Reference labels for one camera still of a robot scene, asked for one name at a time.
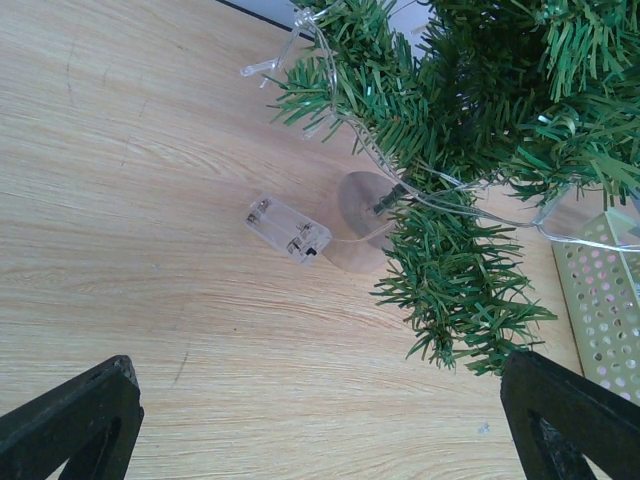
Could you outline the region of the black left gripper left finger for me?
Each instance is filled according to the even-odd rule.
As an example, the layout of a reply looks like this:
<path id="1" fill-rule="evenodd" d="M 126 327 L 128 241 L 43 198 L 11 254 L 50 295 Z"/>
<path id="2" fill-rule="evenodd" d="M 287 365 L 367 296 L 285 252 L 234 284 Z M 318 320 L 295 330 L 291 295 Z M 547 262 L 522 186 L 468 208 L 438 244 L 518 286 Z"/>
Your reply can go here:
<path id="1" fill-rule="evenodd" d="M 1 477 L 123 479 L 143 419 L 133 363 L 113 356 L 1 417 Z"/>

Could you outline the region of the green perforated plastic basket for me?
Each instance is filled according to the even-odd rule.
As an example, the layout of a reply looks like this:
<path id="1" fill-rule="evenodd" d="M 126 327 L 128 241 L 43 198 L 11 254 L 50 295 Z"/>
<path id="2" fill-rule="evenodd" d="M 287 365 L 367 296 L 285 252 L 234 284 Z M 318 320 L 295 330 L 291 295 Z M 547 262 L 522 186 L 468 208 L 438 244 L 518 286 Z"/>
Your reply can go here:
<path id="1" fill-rule="evenodd" d="M 613 208 L 552 246 L 583 375 L 639 403 L 639 222 Z"/>

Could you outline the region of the clear led string lights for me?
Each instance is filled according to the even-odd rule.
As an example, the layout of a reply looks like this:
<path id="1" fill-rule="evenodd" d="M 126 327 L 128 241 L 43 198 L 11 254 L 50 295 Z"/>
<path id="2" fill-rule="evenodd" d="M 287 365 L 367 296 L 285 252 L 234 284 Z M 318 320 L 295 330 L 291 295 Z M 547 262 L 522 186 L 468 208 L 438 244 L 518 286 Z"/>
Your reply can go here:
<path id="1" fill-rule="evenodd" d="M 639 176 L 634 162 L 547 168 L 534 152 L 540 142 L 560 145 L 594 125 L 578 108 L 547 113 L 533 96 L 478 102 L 462 91 L 445 97 L 439 50 L 413 55 L 407 39 L 389 24 L 385 1 L 299 1 L 292 35 L 308 34 L 307 56 L 287 67 L 283 55 L 243 68 L 282 90 L 279 108 L 289 122 L 307 117 L 307 132 L 349 126 L 355 147 L 397 185 L 400 196 L 439 212 L 489 219 L 476 193 L 509 184 L 542 202 L 531 221 L 544 231 L 566 192 L 593 182 L 631 195 Z M 286 69 L 286 76 L 279 71 Z"/>

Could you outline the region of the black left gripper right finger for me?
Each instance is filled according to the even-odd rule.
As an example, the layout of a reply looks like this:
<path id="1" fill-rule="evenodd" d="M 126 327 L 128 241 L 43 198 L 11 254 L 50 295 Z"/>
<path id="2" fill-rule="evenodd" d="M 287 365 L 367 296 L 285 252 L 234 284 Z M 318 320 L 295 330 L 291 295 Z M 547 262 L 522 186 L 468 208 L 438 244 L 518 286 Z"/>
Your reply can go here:
<path id="1" fill-rule="evenodd" d="M 639 407 L 546 357 L 513 352 L 500 398 L 528 479 L 639 477 Z"/>

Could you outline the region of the small green christmas tree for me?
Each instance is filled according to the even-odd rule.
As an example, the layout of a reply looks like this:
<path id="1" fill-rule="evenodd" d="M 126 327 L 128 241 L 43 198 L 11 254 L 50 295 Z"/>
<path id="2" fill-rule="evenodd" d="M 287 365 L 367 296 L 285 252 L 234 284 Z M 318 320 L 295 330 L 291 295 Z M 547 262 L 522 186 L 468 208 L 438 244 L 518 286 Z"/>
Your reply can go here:
<path id="1" fill-rule="evenodd" d="M 390 1 L 296 8 L 314 43 L 278 82 L 280 117 L 353 127 L 394 178 L 377 294 L 408 310 L 425 360 L 501 374 L 552 313 L 526 297 L 516 225 L 480 211 L 481 189 L 538 206 L 569 187 L 638 191 L 638 3 L 427 1 L 421 57 Z"/>

